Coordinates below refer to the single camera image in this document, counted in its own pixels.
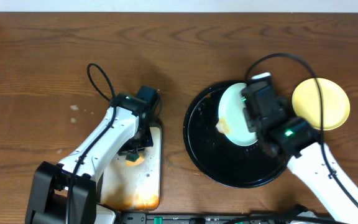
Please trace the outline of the yellow plate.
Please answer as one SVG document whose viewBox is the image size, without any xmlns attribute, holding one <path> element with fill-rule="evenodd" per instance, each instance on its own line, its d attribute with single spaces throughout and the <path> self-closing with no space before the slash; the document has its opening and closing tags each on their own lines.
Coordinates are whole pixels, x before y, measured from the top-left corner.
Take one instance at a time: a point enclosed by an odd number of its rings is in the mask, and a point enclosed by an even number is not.
<svg viewBox="0 0 358 224">
<path fill-rule="evenodd" d="M 343 125 L 350 114 L 346 92 L 325 78 L 310 78 L 294 90 L 291 103 L 297 116 L 315 129 L 333 130 Z"/>
</svg>

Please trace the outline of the light blue plate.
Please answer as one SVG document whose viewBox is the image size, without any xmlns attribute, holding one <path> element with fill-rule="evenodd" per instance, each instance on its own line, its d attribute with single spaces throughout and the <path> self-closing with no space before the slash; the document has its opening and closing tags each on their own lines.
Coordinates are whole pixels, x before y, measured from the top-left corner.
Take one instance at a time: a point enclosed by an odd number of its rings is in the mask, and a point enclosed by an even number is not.
<svg viewBox="0 0 358 224">
<path fill-rule="evenodd" d="M 241 91 L 246 87 L 245 83 L 235 83 L 224 92 L 218 105 L 218 123 L 216 129 L 238 146 L 250 146 L 257 142 L 256 133 L 248 130 L 243 109 L 245 98 Z"/>
</svg>

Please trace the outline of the green yellow sponge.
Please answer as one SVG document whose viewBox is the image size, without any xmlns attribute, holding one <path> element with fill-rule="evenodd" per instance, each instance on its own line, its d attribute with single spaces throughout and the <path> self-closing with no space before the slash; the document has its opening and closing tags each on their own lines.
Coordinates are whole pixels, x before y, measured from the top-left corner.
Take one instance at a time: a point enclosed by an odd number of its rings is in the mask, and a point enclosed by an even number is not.
<svg viewBox="0 0 358 224">
<path fill-rule="evenodd" d="M 143 163 L 145 160 L 143 152 L 131 153 L 126 155 L 126 166 L 134 167 L 138 166 L 139 164 Z"/>
</svg>

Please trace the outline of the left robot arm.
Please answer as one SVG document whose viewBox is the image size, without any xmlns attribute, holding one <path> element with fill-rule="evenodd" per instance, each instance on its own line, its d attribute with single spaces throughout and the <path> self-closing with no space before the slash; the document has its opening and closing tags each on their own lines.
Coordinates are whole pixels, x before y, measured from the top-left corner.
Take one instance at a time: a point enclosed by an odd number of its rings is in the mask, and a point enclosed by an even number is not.
<svg viewBox="0 0 358 224">
<path fill-rule="evenodd" d="M 116 155 L 140 159 L 153 139 L 157 91 L 142 86 L 135 96 L 118 94 L 102 122 L 69 156 L 44 161 L 34 173 L 26 223 L 115 223 L 114 210 L 98 202 L 97 184 Z"/>
</svg>

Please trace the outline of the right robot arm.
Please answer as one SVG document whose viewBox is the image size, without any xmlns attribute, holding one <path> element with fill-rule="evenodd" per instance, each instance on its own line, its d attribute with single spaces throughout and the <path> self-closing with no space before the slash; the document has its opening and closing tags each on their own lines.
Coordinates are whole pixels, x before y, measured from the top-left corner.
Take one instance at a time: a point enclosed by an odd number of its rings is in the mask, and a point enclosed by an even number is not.
<svg viewBox="0 0 358 224">
<path fill-rule="evenodd" d="M 343 223 L 358 223 L 358 186 L 344 172 L 324 140 L 302 116 L 290 116 L 277 96 L 269 72 L 246 81 L 242 89 L 248 129 L 274 156 L 285 156 L 286 166 Z"/>
</svg>

